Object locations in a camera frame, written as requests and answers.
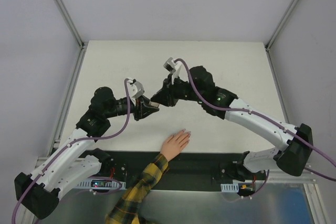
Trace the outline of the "beige nail polish bottle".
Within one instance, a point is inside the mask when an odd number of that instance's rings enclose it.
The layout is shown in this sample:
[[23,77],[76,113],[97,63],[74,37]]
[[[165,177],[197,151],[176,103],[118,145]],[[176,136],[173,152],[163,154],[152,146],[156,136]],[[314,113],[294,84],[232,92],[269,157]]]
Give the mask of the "beige nail polish bottle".
[[160,106],[159,103],[152,102],[152,101],[149,102],[149,105],[152,106],[152,107],[155,107],[155,108],[158,108]]

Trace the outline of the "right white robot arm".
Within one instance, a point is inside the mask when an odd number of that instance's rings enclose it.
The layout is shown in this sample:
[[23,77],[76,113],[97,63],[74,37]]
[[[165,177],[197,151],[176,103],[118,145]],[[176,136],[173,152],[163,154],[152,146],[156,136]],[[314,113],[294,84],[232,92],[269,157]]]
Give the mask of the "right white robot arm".
[[175,106],[178,100],[195,101],[208,114],[239,124],[273,145],[264,151],[243,152],[239,161],[227,168],[229,176],[243,181],[261,170],[274,168],[301,176],[312,152],[311,127],[280,122],[254,110],[236,94],[217,87],[212,74],[203,66],[191,68],[190,74],[192,82],[183,81],[171,69],[151,101],[166,107]]

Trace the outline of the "yellow plaid sleeve forearm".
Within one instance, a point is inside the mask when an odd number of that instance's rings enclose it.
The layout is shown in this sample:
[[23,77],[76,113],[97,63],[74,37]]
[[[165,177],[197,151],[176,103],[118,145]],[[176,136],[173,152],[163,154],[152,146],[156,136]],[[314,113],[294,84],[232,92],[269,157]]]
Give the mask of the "yellow plaid sleeve forearm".
[[158,154],[106,215],[105,223],[151,223],[139,214],[140,207],[143,199],[160,181],[168,166],[167,159]]

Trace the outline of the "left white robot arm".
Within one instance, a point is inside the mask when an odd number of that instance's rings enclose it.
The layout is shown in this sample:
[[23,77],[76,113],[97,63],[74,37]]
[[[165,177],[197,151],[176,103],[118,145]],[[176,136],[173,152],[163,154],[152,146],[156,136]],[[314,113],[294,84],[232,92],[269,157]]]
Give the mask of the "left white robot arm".
[[82,181],[93,178],[89,188],[100,194],[120,190],[126,182],[127,165],[120,158],[91,147],[106,140],[109,119],[125,115],[136,121],[159,111],[159,105],[144,96],[137,82],[125,83],[126,96],[116,99],[108,87],[98,88],[86,113],[64,144],[30,174],[20,173],[14,180],[17,205],[12,214],[16,220],[19,206],[24,206],[38,219],[48,217],[61,199]]

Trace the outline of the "person's hand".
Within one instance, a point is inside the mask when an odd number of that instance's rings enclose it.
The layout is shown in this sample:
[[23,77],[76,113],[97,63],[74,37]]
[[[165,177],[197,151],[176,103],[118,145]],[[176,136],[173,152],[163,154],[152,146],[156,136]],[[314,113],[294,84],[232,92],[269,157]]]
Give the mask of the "person's hand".
[[169,162],[177,157],[190,141],[191,132],[183,129],[168,137],[162,144],[160,154]]

